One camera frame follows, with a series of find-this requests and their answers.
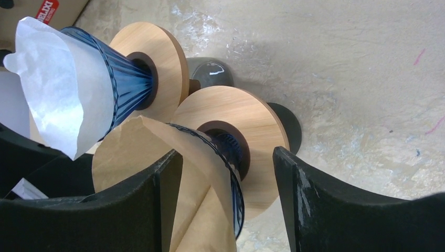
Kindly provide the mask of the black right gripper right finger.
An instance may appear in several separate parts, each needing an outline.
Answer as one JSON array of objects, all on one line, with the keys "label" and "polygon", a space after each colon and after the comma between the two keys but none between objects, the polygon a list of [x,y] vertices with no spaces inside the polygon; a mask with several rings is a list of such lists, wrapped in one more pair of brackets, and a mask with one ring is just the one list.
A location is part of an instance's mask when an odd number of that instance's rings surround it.
[{"label": "black right gripper right finger", "polygon": [[278,146],[291,251],[444,251],[444,194],[405,200],[345,183]]}]

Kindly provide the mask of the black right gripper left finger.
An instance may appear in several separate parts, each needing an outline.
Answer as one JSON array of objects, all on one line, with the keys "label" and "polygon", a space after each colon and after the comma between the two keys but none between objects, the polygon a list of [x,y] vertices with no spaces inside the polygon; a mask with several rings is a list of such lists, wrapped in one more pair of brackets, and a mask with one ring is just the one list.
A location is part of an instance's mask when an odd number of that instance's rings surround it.
[{"label": "black right gripper left finger", "polygon": [[174,150],[89,196],[1,200],[1,251],[169,251],[183,158]]}]

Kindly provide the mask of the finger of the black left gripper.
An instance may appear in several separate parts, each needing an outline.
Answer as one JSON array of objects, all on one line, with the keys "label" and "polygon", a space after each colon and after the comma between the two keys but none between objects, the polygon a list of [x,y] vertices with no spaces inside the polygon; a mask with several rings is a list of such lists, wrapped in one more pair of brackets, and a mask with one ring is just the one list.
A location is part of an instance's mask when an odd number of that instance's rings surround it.
[{"label": "finger of the black left gripper", "polygon": [[91,154],[71,160],[65,154],[1,125],[1,198],[26,179],[48,198],[94,194]]}]

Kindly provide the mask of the white paper coffee filter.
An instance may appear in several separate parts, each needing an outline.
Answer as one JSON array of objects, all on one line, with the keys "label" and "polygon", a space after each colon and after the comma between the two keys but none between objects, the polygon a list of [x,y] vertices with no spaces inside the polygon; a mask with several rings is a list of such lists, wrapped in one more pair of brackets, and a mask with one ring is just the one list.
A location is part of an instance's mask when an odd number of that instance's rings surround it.
[{"label": "white paper coffee filter", "polygon": [[114,97],[101,53],[75,38],[25,17],[18,22],[7,70],[20,77],[40,136],[75,160],[108,132]]}]

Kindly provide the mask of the blue glass dripper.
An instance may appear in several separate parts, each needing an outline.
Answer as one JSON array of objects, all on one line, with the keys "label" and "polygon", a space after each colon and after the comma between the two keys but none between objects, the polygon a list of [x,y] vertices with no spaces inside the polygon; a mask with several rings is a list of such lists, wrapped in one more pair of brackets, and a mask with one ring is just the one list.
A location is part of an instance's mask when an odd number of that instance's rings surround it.
[{"label": "blue glass dripper", "polygon": [[148,108],[156,96],[156,73],[141,59],[128,59],[85,30],[69,26],[61,32],[98,51],[108,69],[113,91],[113,117],[107,135],[133,111]]},{"label": "blue glass dripper", "polygon": [[205,145],[209,146],[214,153],[221,158],[224,166],[230,174],[230,186],[232,197],[232,211],[234,235],[238,238],[245,221],[245,202],[241,189],[240,167],[242,151],[239,142],[229,133],[216,133],[216,135],[207,135],[197,130],[189,129],[185,126],[169,123],[180,132],[187,133],[202,140]]}]

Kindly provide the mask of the clear glass carafe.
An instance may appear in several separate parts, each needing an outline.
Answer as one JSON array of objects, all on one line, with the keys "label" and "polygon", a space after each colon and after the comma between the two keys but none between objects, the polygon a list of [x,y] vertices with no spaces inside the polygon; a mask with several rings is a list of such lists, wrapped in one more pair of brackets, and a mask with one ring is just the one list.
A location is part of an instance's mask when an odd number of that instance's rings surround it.
[{"label": "clear glass carafe", "polygon": [[229,66],[217,58],[186,58],[189,71],[189,95],[211,86],[234,86]]}]

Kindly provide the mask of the wooden dripper ring holder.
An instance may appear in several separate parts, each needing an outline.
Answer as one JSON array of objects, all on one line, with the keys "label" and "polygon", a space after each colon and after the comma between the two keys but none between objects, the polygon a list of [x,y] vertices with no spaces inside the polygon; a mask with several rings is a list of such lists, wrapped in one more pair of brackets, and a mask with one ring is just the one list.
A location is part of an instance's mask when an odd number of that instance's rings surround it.
[{"label": "wooden dripper ring holder", "polygon": [[186,57],[176,38],[166,29],[148,22],[136,22],[122,28],[110,46],[129,57],[145,62],[157,84],[151,104],[143,103],[128,119],[145,116],[170,122],[178,106],[189,95]]}]

